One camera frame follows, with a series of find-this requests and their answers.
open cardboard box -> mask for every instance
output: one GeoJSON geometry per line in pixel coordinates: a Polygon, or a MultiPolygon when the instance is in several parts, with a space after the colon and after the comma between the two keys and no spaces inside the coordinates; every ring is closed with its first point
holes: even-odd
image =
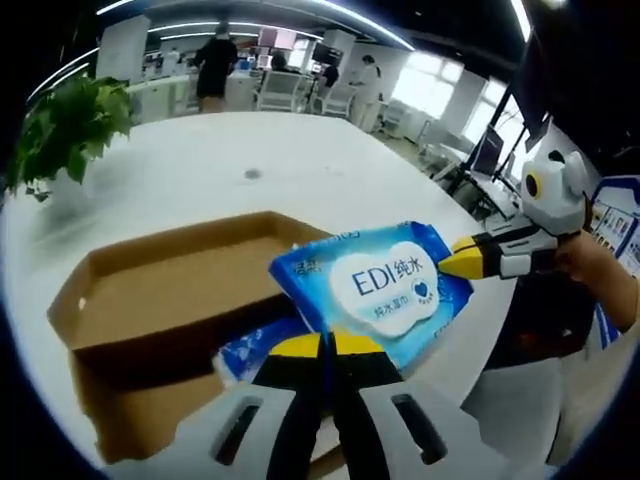
{"type": "Polygon", "coordinates": [[[89,253],[49,309],[71,352],[84,412],[107,463],[167,447],[180,421],[224,387],[224,343],[295,307],[274,257],[327,234],[266,212],[137,238],[89,253]]]}

cardboard box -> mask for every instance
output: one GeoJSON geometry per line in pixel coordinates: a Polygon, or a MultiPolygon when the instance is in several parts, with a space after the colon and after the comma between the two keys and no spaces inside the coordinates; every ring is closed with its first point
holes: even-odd
{"type": "Polygon", "coordinates": [[[188,226],[95,250],[49,309],[107,463],[168,446],[224,387],[216,349],[295,313],[267,269],[327,234],[273,213],[188,226]]]}

blue wet wipes package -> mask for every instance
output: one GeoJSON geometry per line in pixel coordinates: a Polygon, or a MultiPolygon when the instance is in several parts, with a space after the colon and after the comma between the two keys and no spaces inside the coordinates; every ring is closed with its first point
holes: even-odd
{"type": "Polygon", "coordinates": [[[406,222],[310,243],[269,270],[311,328],[368,335],[404,370],[473,292],[467,280],[437,270],[449,255],[432,226],[406,222]]]}
{"type": "Polygon", "coordinates": [[[251,382],[276,345],[309,332],[301,318],[276,320],[224,345],[214,360],[215,367],[232,382],[251,382]]]}

green leaves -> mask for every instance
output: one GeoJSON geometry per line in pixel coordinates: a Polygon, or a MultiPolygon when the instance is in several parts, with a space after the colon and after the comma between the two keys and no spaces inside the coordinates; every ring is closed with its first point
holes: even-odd
{"type": "Polygon", "coordinates": [[[27,115],[16,154],[9,164],[6,190],[21,184],[43,201],[38,182],[65,168],[82,183],[87,162],[102,157],[116,133],[129,135],[131,104],[123,84],[114,79],[76,77],[41,98],[27,115]]]}

blue package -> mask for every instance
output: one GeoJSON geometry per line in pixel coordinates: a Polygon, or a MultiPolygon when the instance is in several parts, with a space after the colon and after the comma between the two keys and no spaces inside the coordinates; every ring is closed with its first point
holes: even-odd
{"type": "Polygon", "coordinates": [[[449,255],[432,226],[405,222],[310,243],[269,271],[312,329],[368,335],[404,370],[473,292],[467,280],[437,270],[449,255]]]}
{"type": "Polygon", "coordinates": [[[269,352],[280,342],[311,332],[301,318],[282,318],[224,345],[215,360],[232,381],[253,381],[269,352]]]}

